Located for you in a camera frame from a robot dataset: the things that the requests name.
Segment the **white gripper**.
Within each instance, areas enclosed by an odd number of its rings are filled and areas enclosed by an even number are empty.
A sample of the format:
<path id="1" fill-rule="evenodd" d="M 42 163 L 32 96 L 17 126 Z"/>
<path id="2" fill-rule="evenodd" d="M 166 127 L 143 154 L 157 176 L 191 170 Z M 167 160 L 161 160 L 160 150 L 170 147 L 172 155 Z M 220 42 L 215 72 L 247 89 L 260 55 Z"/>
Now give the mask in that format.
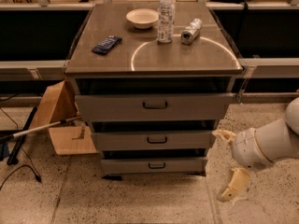
<path id="1" fill-rule="evenodd" d="M 250 182 L 249 170 L 261 172 L 274 166 L 274 163 L 268 160 L 259 148 L 255 132 L 254 128 L 249 128 L 238 134 L 223 129 L 212 132 L 215 137 L 231 146 L 232 157 L 238 164 L 245 167 L 235 167 L 228 171 L 226 183 L 217 194 L 218 201 L 225 203 L 233 200 Z"/>

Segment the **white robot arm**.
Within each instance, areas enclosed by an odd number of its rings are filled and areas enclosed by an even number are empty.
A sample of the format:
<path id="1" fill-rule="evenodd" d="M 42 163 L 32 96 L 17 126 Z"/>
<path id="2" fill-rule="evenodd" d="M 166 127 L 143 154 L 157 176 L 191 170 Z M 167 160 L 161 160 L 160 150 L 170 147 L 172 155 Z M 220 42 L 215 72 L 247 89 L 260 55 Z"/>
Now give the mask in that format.
<path id="1" fill-rule="evenodd" d="M 218 129 L 212 134 L 230 146 L 232 158 L 239 164 L 220 193 L 220 200 L 228 202 L 249 183 L 251 172 L 271 168 L 277 161 L 299 158 L 299 98 L 288 104 L 283 119 L 240 133 Z"/>

